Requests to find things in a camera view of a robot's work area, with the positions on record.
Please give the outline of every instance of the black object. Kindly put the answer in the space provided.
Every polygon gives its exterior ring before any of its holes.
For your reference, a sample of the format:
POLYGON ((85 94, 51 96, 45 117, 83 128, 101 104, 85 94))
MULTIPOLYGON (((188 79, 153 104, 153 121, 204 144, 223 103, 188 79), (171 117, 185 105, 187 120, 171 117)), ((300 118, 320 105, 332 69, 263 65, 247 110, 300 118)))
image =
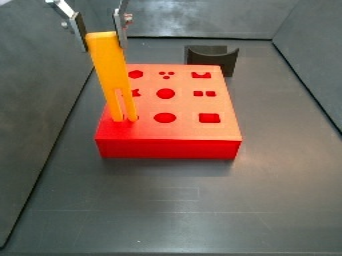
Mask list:
POLYGON ((41 0, 0 7, 0 247, 92 65, 41 0))
POLYGON ((239 48, 227 52, 226 45, 187 45, 185 63, 199 65, 219 65, 224 77, 232 77, 239 48))

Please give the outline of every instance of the circular hole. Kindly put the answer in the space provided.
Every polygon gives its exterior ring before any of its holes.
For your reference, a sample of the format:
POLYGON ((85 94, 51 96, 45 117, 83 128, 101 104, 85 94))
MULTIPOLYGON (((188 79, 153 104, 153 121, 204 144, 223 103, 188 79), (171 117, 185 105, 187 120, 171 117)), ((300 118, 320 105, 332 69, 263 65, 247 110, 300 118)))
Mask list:
POLYGON ((176 120, 176 116, 171 113, 159 113, 155 115, 155 121, 159 123, 172 123, 176 120))
POLYGON ((160 99, 164 99, 164 100, 171 99, 175 96, 175 91, 172 89, 168 89, 168 88, 160 89, 156 92, 156 96, 160 99))

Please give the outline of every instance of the gray metal surface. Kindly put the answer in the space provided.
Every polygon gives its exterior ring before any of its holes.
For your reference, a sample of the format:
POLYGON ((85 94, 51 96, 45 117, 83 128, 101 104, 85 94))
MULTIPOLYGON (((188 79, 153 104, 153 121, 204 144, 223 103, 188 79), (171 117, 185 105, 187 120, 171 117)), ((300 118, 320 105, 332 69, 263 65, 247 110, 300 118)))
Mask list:
POLYGON ((240 48, 235 161, 101 159, 93 74, 2 253, 340 254, 340 137, 271 42, 129 40, 127 59, 183 63, 200 44, 240 48))
POLYGON ((0 247, 91 72, 40 0, 0 7, 0 247))
POLYGON ((274 44, 342 132, 340 13, 339 0, 300 0, 274 44))
MULTIPOLYGON (((128 36, 271 39, 298 0, 132 0, 128 36)), ((112 30, 117 0, 75 0, 89 31, 112 30)))

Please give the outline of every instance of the red block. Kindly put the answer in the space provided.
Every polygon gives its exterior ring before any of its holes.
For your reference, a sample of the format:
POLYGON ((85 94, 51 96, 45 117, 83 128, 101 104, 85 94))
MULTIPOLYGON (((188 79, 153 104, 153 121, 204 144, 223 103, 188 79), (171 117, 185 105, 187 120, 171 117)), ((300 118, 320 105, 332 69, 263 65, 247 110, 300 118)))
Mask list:
POLYGON ((100 155, 235 158, 242 136, 219 66, 127 66, 139 120, 113 122, 104 108, 95 134, 100 155))

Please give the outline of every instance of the hole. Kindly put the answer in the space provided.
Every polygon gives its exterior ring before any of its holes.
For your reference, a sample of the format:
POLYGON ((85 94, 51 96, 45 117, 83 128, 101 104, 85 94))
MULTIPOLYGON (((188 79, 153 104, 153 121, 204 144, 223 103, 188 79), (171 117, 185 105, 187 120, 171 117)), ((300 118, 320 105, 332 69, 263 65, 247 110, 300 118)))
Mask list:
POLYGON ((191 72, 192 78, 211 78, 209 72, 205 72, 203 75, 197 74, 196 72, 191 72))
POLYGON ((132 96, 133 97, 140 97, 141 96, 141 94, 139 93, 139 89, 132 90, 132 96))
POLYGON ((216 96, 216 92, 215 91, 205 91, 205 95, 208 97, 215 97, 216 96))
POLYGON ((128 73, 128 76, 132 78, 132 79, 137 79, 140 77, 143 77, 144 75, 144 72, 140 71, 140 70, 133 70, 128 73))
POLYGON ((219 114, 215 113, 199 113, 200 123, 220 123, 219 114))
POLYGON ((203 92, 201 91, 193 91, 193 96, 196 96, 196 97, 203 96, 203 92))
POLYGON ((155 115, 155 121, 159 123, 172 123, 176 120, 176 116, 171 113, 159 113, 155 115))
POLYGON ((171 99, 175 96, 175 91, 168 88, 164 88, 156 92, 156 95, 160 99, 171 99))

